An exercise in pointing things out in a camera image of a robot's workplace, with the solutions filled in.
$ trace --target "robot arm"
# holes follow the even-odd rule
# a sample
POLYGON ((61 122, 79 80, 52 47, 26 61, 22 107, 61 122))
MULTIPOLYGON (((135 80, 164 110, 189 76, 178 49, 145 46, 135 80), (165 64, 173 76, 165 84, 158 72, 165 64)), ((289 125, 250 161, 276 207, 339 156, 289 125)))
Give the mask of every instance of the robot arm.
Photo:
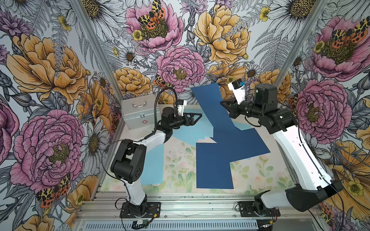
POLYGON ((275 138, 284 160, 289 162, 294 171, 292 174, 298 181, 295 187, 285 191, 266 191, 255 196, 253 209, 257 213, 264 214, 271 208, 290 206, 303 212, 343 190, 342 184, 332 181, 317 162, 304 139, 301 141, 299 137, 302 135, 298 134, 300 130, 291 112, 278 109, 275 86, 258 84, 254 99, 250 102, 245 101, 245 86, 240 79, 229 83, 229 88, 236 98, 221 102, 230 112, 229 116, 236 118, 242 114, 258 118, 259 124, 265 126, 275 138))
POLYGON ((147 196, 142 190, 140 181, 146 152, 167 142, 172 136, 173 129, 178 129, 182 125, 195 125, 202 117, 200 113, 184 113, 185 106, 185 100, 178 100, 178 112, 175 112, 172 107, 164 108, 161 122, 157 124, 155 132, 144 139, 121 141, 111 164, 111 172, 126 184, 129 194, 128 214, 140 217, 145 214, 147 208, 147 196))

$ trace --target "floral tablecloth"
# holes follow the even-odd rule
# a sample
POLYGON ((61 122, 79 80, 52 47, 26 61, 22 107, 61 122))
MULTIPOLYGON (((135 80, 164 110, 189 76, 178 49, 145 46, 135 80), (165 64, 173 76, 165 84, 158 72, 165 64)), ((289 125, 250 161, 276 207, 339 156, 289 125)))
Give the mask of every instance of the floral tablecloth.
MULTIPOLYGON (((236 120, 246 123, 241 116, 236 120)), ((153 126, 128 130, 124 128, 121 139, 135 139, 152 131, 153 126)), ((266 146, 268 154, 230 163, 234 189, 207 189, 196 187, 196 148, 182 140, 171 137, 164 146, 163 182, 144 185, 146 193, 200 193, 200 194, 258 194, 265 190, 286 189, 293 186, 274 138, 265 128, 256 128, 266 146)), ((210 138, 198 142, 212 142, 210 138)), ((101 191, 125 191, 122 182, 105 176, 101 191)))

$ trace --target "mounting plate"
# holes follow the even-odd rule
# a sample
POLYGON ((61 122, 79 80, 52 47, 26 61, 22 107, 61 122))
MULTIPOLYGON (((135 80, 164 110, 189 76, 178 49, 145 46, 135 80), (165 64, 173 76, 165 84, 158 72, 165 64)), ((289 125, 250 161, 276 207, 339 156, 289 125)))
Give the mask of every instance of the mounting plate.
MULTIPOLYGON (((261 217, 255 213, 254 201, 239 201, 239 210, 241 217, 261 217)), ((266 209, 262 211, 264 217, 279 217, 280 211, 278 208, 266 209)))
POLYGON ((149 212, 146 212, 142 217, 137 217, 133 214, 129 213, 129 203, 123 204, 122 212, 120 213, 120 218, 149 218, 152 217, 158 218, 161 213, 161 203, 160 202, 148 202, 146 210, 149 210, 149 212))

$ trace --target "case handle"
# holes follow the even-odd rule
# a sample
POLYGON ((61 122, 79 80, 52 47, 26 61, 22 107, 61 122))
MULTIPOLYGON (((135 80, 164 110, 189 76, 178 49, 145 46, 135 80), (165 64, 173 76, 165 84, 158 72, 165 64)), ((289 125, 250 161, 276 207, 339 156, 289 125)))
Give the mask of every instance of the case handle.
POLYGON ((147 102, 146 102, 146 101, 144 101, 144 104, 143 104, 143 105, 136 106, 134 103, 133 103, 132 105, 133 105, 135 108, 141 108, 141 107, 144 107, 146 103, 147 103, 147 102))

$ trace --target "blue fabric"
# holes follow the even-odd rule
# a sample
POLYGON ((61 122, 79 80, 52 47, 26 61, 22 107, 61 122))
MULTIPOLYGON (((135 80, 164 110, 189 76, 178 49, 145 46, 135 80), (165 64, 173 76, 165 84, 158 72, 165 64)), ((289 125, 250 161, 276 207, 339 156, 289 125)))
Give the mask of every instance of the blue fabric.
POLYGON ((217 83, 191 89, 208 120, 213 125, 216 144, 197 143, 197 188, 233 188, 230 162, 269 153, 256 129, 240 130, 221 106, 217 83))
POLYGON ((141 184, 161 184, 163 182, 164 144, 161 144, 145 155, 144 169, 141 173, 141 184))

